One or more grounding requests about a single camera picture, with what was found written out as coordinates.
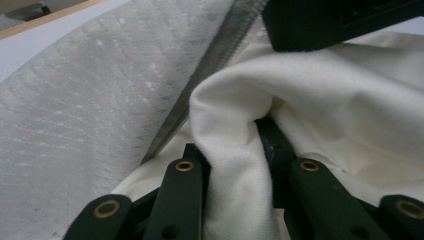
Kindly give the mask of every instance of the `black mechanical part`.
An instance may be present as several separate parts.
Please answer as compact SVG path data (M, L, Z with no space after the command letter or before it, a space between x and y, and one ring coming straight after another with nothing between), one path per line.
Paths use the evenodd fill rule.
M194 159L168 166L143 239L201 239L202 175L202 164Z
M314 228L314 239L390 239L324 164L295 160L290 182Z
M287 137L269 117L256 120L256 126L264 148L272 176L273 204L275 208L284 208L289 195L289 170L296 158Z
M403 195L385 196L378 209L392 239L424 239L424 203Z
M312 225L289 181L290 166L296 159L294 149L271 118L264 117L255 122L271 173L273 205L285 209L284 220L292 240L311 240L314 238Z
M270 0L262 18L275 51L326 48L424 14L424 0Z
M131 200L122 195L105 195L84 208L64 240L130 239L134 229Z

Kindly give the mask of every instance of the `white surface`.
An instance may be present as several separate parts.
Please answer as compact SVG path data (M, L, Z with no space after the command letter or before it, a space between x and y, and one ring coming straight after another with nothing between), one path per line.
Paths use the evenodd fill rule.
M267 113L299 157L326 164L355 197L373 205L388 194L424 201L424 107L415 104L424 102L424 37L377 33L362 43L368 46L292 54L251 45L241 63L196 88L191 128L212 165L208 239L288 239L281 212L272 210L270 176L253 123ZM114 192L136 200L157 187L159 173L147 173L181 154L174 144L162 153L167 158L141 166Z
M0 40L0 83L67 33L129 0L106 0L87 9Z
M0 42L3 77L31 58L0 82L0 239L62 239L139 166L230 4L133 0Z

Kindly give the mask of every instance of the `white perforated fabric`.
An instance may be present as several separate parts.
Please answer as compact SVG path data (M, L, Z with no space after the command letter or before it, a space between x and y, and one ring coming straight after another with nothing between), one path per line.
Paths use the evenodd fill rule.
M131 1L0 83L0 239L63 238L139 166L230 4Z

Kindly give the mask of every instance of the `brass insert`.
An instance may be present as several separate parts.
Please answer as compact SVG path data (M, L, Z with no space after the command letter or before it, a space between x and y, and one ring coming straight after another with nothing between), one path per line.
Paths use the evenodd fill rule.
M192 163L190 161L182 161L182 162L177 163L175 168L180 172L188 172L188 171L190 171L191 169L194 168L194 163Z
M395 205L396 208L406 216L424 220L424 209L417 204L410 201L399 200L395 203Z
M300 163L300 167L310 172L315 172L319 170L319 165L312 161L303 161Z
M99 206L94 209L93 215L96 218L108 218L115 215L120 207L121 204L119 204L118 201L110 199L99 204Z

